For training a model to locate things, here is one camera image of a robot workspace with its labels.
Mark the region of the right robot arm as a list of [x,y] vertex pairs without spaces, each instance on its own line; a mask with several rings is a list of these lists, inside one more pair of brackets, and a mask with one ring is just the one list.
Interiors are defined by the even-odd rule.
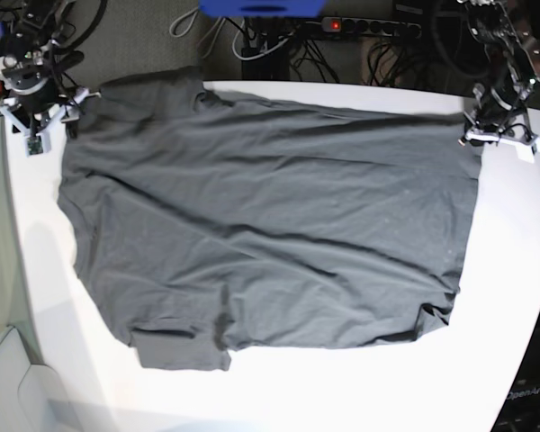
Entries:
[[32,139],[45,131],[60,108],[59,115],[79,109],[85,90],[63,84],[67,71],[84,60],[78,48],[98,27],[107,5],[101,1],[94,19],[70,43],[64,30],[72,1],[24,1],[22,14],[8,33],[0,36],[0,81],[8,96],[0,101],[0,113],[22,134]]

